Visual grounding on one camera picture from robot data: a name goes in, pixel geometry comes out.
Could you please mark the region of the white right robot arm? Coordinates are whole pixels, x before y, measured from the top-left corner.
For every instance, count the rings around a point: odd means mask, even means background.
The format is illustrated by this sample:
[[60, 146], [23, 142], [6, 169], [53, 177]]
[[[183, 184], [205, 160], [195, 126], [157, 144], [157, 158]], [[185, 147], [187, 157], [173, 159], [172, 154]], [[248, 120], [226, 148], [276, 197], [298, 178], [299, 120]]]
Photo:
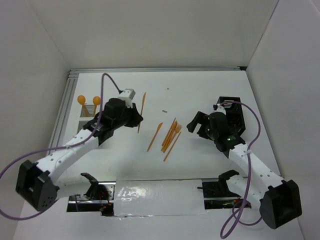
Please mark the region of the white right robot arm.
[[242, 108], [234, 107], [225, 109], [218, 104], [211, 114], [199, 111], [187, 130], [192, 133], [199, 125], [197, 134], [213, 141], [221, 153], [247, 174], [247, 179], [240, 178], [235, 170], [221, 174], [220, 194], [234, 193], [245, 198], [258, 208], [268, 227], [277, 229], [302, 215], [299, 187], [293, 180], [286, 181], [274, 173], [251, 151], [252, 144], [241, 138], [246, 129]]

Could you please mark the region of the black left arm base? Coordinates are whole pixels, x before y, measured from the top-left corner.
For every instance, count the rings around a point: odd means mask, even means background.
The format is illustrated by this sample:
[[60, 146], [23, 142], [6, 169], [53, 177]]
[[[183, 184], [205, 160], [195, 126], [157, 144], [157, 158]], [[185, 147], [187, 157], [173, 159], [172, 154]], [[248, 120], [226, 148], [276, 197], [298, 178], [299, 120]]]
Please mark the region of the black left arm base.
[[116, 183], [98, 181], [87, 172], [80, 174], [89, 183], [84, 193], [71, 195], [68, 198], [67, 213], [99, 212], [104, 217], [114, 215], [114, 195]]

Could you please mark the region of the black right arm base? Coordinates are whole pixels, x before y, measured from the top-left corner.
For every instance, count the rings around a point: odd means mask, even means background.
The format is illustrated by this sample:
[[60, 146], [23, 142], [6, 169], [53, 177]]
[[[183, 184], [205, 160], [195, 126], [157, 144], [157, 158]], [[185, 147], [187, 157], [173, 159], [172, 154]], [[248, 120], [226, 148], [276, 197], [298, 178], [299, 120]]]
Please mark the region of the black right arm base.
[[204, 198], [204, 209], [232, 209], [239, 208], [243, 199], [229, 190], [227, 180], [233, 176], [238, 176], [235, 170], [229, 170], [218, 176], [218, 180], [203, 181], [198, 190], [202, 191]]

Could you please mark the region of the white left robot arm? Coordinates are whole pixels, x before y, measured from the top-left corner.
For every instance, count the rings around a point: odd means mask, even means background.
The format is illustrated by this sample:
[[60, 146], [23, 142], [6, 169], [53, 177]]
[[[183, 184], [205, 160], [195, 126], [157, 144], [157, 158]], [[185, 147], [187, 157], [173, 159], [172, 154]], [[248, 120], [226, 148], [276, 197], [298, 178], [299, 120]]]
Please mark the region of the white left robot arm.
[[129, 97], [111, 98], [104, 109], [61, 149], [34, 163], [23, 162], [18, 171], [16, 192], [42, 212], [57, 200], [58, 178], [76, 161], [111, 138], [120, 127], [134, 128], [143, 121]]

